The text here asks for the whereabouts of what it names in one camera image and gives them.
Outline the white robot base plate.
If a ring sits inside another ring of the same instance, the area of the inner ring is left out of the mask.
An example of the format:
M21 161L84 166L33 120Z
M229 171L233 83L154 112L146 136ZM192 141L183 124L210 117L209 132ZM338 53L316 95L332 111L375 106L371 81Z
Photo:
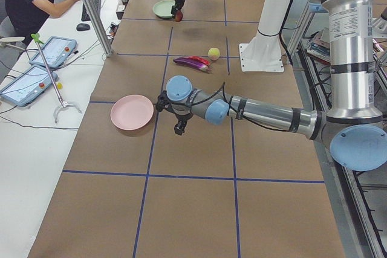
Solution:
M257 43L239 44L242 72L283 73L282 53L279 43L260 46Z

